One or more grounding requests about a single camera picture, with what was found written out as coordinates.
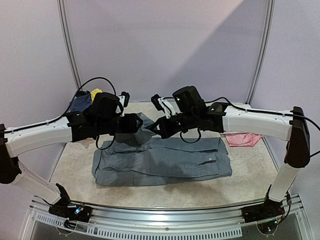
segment pink cloth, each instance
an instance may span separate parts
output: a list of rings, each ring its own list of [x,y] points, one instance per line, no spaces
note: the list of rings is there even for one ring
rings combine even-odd
[[[253,147],[263,137],[252,133],[226,134],[230,147]]]

